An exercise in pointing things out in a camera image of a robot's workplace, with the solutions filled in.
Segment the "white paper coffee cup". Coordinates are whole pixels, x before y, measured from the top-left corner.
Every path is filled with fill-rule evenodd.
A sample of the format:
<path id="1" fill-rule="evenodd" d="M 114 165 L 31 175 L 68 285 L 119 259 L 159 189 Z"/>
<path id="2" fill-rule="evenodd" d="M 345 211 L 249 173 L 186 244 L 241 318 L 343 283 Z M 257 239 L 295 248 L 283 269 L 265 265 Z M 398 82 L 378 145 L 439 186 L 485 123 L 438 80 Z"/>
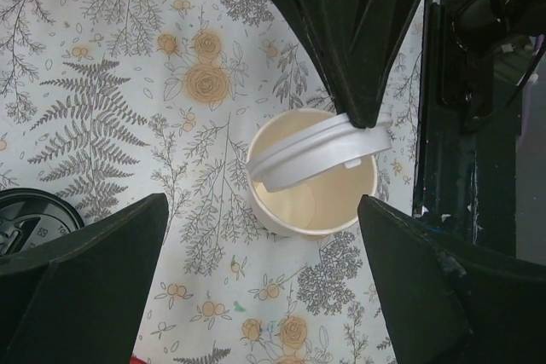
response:
<path id="1" fill-rule="evenodd" d="M 269 192 L 247 173 L 249 202 L 264 227 L 281 236 L 320 237 L 353 226 L 364 195 L 375 195 L 375 155 L 352 169 L 335 168 L 293 188 Z"/>

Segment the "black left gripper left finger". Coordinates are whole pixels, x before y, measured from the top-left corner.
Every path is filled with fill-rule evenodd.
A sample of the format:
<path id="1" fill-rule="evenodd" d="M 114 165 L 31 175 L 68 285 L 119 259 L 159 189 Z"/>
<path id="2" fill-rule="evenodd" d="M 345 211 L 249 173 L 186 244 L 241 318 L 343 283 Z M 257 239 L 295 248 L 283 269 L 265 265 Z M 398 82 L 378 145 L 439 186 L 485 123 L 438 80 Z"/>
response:
<path id="1" fill-rule="evenodd" d="M 3 363 L 128 363 L 168 217 L 164 194 L 1 258 Z"/>

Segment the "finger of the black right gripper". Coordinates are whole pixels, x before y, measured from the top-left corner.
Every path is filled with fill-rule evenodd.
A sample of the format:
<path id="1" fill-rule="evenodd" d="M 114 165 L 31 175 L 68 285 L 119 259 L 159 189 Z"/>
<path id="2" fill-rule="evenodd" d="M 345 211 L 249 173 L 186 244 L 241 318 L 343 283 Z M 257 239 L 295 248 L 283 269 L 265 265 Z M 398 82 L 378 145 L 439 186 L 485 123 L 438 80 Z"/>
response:
<path id="1" fill-rule="evenodd" d="M 359 129 L 356 103 L 350 96 L 355 81 L 351 78 L 349 59 L 344 56 L 343 0 L 271 0 L 290 25 L 310 56 L 339 113 L 345 113 Z"/>
<path id="2" fill-rule="evenodd" d="M 376 125 L 392 64 L 421 0 L 319 0 L 317 57 L 339 109 Z"/>

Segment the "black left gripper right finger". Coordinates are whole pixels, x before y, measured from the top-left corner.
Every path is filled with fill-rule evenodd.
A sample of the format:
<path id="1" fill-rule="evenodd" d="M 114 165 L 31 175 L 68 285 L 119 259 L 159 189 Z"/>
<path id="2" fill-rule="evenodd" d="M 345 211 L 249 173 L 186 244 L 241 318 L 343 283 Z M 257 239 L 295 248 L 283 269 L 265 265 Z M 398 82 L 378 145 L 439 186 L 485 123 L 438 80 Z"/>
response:
<path id="1" fill-rule="evenodd" d="M 545 267 L 364 195 L 358 219 L 399 363 L 543 363 Z"/>

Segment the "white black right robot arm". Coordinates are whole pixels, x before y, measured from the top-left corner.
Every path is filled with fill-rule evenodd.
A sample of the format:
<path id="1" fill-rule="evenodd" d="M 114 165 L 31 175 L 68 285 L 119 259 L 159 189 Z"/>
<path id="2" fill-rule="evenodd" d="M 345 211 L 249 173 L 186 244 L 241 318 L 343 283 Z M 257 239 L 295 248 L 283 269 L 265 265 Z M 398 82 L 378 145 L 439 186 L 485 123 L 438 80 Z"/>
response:
<path id="1" fill-rule="evenodd" d="M 420 0 L 272 0 L 309 54 L 338 113 L 376 125 L 389 73 Z M 545 0 L 444 0 L 448 37 L 484 56 L 545 32 Z"/>

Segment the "white plastic cup lid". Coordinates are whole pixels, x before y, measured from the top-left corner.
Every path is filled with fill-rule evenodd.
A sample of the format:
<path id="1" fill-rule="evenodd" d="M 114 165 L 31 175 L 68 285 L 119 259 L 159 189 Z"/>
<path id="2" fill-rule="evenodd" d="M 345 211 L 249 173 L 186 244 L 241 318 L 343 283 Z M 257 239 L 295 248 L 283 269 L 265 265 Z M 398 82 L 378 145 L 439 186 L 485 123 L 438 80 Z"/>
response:
<path id="1" fill-rule="evenodd" d="M 281 113 L 264 124 L 248 152 L 247 173 L 271 193 L 293 188 L 335 168 L 352 169 L 392 147 L 391 112 L 359 129 L 345 113 L 314 108 Z"/>

